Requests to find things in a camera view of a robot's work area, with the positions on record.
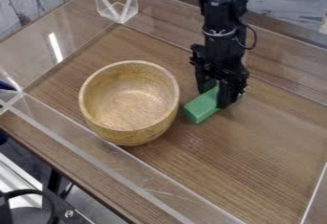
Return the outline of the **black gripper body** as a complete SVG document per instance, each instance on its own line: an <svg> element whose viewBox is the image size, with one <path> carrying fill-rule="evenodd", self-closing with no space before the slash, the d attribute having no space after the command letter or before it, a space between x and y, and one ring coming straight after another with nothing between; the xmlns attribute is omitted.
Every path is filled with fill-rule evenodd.
<svg viewBox="0 0 327 224"><path fill-rule="evenodd" d="M248 78L250 72L243 64L246 48L238 43L238 30L203 30L204 44L192 45L192 64L212 67L216 80L222 78Z"/></svg>

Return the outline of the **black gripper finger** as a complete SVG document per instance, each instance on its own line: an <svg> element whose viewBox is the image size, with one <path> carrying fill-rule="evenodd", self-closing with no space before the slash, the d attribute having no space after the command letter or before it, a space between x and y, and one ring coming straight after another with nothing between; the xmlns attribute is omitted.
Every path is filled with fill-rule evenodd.
<svg viewBox="0 0 327 224"><path fill-rule="evenodd" d="M247 78L222 78L219 80L218 107L227 108L244 94Z"/></svg>
<svg viewBox="0 0 327 224"><path fill-rule="evenodd" d="M206 68L203 65L195 65L196 87L200 94L206 93L218 85L216 72L212 67Z"/></svg>

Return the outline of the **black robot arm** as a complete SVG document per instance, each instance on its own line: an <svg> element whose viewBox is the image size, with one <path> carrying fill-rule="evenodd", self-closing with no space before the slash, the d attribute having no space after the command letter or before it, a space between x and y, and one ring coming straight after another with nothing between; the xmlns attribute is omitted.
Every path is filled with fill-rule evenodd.
<svg viewBox="0 0 327 224"><path fill-rule="evenodd" d="M227 108L246 92L250 71L243 57L258 41L246 21L248 0L198 0L198 4L204 36L204 44L191 46L198 91L203 94L218 86L216 106Z"/></svg>

